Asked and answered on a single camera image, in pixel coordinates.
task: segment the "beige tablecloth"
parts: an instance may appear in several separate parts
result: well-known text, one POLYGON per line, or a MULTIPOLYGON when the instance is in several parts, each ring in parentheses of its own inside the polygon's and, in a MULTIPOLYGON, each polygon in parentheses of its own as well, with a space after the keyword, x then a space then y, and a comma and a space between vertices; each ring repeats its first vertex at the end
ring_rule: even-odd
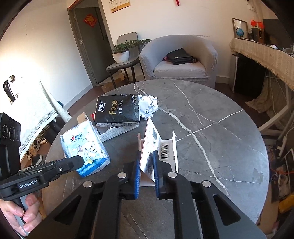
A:
POLYGON ((294 58, 253 40, 233 38, 231 50, 264 66, 294 90, 294 58))

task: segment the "human hand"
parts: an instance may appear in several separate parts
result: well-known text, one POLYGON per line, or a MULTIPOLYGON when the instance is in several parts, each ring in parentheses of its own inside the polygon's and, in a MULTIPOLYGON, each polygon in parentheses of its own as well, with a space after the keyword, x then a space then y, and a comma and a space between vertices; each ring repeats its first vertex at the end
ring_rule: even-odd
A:
POLYGON ((23 236, 26 236, 26 234, 15 216, 23 217, 23 220, 26 222, 26 224, 24 224, 24 229, 27 232, 31 232, 42 221, 42 216, 39 212, 40 203, 34 194, 31 193, 27 195, 26 204, 29 208, 24 213, 23 209, 14 202, 5 202, 4 200, 0 200, 0 209, 7 221, 15 231, 23 236))

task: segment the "red flag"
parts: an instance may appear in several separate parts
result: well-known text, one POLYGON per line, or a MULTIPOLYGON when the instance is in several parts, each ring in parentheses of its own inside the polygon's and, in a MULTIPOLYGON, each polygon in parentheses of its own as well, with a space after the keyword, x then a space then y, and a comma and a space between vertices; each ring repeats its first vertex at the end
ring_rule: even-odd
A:
POLYGON ((251 26, 253 27, 257 27, 257 21, 254 21, 253 19, 251 20, 251 26))
POLYGON ((260 29, 264 29, 264 25, 263 25, 263 22, 262 22, 262 21, 259 21, 259 22, 257 23, 257 25, 258 25, 258 27, 259 27, 260 29))

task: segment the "potted plant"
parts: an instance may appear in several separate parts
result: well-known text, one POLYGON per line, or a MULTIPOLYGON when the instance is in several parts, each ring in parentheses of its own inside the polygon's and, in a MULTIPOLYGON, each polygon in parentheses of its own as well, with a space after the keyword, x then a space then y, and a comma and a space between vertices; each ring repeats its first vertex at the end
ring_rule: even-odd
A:
POLYGON ((120 43, 116 46, 113 47, 112 49, 112 56, 113 59, 115 60, 116 63, 122 63, 126 62, 129 59, 130 52, 129 50, 132 47, 137 47, 137 46, 143 46, 146 45, 148 42, 151 40, 146 39, 146 40, 131 40, 131 41, 126 41, 125 43, 120 43))

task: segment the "globe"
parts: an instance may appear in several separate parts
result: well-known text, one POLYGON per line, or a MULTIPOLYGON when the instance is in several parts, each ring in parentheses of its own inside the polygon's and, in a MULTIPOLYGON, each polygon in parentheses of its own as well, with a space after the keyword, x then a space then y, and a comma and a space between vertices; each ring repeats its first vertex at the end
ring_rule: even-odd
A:
POLYGON ((241 37, 244 36, 244 31, 241 28, 237 28, 236 33, 238 36, 241 36, 241 37))

